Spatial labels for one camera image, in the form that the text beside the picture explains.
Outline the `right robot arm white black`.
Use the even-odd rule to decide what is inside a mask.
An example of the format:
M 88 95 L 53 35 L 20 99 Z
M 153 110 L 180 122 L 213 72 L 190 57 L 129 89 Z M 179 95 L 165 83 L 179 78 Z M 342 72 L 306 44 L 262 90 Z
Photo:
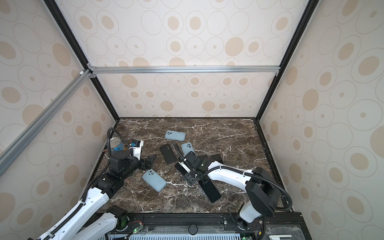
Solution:
M 259 217 L 273 217 L 275 210 L 291 210 L 291 196 L 263 168 L 237 169 L 212 158 L 201 160 L 191 151 L 182 153 L 176 143 L 173 146 L 179 155 L 175 168 L 189 185 L 198 182 L 213 203 L 220 199 L 221 195 L 212 181 L 224 182 L 247 193 L 249 201 L 241 206 L 237 218 L 232 219 L 240 229 L 247 230 Z

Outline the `black phone purple edge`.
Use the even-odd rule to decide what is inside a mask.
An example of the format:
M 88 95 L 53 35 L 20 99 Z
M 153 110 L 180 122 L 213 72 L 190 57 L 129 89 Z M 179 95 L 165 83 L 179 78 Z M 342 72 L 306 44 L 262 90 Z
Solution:
M 215 185 L 208 178 L 199 179 L 196 181 L 196 183 L 199 183 L 200 187 L 202 188 L 206 196 L 209 198 L 211 203 L 215 203 L 222 197 Z

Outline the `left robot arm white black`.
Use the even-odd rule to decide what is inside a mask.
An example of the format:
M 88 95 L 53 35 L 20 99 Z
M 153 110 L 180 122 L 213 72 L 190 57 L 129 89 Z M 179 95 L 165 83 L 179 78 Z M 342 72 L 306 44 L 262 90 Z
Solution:
M 104 213 L 89 226 L 86 223 L 136 170 L 151 169 L 156 157 L 142 159 L 144 142 L 132 140 L 129 143 L 115 128 L 108 129 L 107 137 L 107 166 L 89 182 L 78 203 L 39 237 L 41 240 L 97 240 L 107 236 L 117 226 L 127 227 L 127 212 L 121 208 Z

